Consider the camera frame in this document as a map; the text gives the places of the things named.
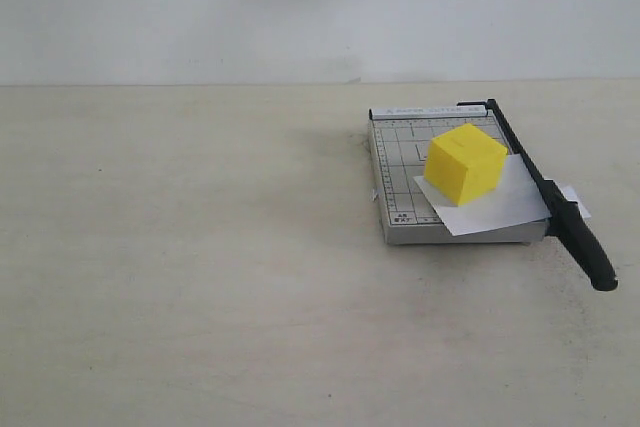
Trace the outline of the yellow cube block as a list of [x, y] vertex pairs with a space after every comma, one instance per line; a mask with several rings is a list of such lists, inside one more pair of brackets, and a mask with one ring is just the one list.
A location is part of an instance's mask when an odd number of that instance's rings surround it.
[[462, 206], [498, 186], [507, 156], [504, 144], [465, 123], [431, 139], [423, 178], [450, 203]]

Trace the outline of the black cutter blade handle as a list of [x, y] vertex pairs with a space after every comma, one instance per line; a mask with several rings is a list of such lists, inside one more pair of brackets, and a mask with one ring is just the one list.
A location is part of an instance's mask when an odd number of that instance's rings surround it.
[[593, 289], [601, 292], [616, 290], [618, 277], [614, 267], [597, 237], [583, 220], [578, 203], [568, 200], [555, 181], [544, 178], [526, 152], [496, 100], [490, 98], [486, 101], [463, 101], [458, 102], [457, 106], [483, 106], [494, 113], [507, 141], [514, 152], [521, 156], [551, 214], [546, 235], [559, 239], [589, 278]]

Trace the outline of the grey paper cutter base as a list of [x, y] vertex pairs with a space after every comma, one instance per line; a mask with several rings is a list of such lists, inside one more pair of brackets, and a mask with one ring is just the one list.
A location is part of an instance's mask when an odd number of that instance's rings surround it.
[[385, 241], [390, 245], [530, 243], [544, 237], [542, 218], [483, 232], [454, 235], [440, 219], [424, 186], [430, 141], [471, 123], [515, 152], [493, 111], [481, 103], [369, 111], [369, 145]]

